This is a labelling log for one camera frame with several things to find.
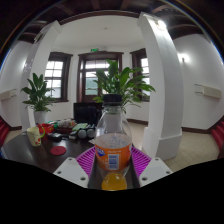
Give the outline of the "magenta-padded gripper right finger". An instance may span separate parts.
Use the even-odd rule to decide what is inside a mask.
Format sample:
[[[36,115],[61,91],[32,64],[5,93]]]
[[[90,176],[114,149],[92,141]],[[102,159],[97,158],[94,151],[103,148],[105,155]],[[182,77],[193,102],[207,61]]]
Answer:
[[[151,158],[135,147],[131,149],[131,163],[127,173],[128,189],[146,186],[170,174],[171,169],[160,158]]]

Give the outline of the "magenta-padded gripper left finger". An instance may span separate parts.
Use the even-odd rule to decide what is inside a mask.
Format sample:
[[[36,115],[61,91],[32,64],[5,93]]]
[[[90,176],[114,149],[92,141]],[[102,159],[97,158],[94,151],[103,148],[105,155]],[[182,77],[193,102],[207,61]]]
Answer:
[[[76,158],[68,157],[54,175],[83,188],[100,189],[102,178],[97,170],[95,148],[86,150]]]

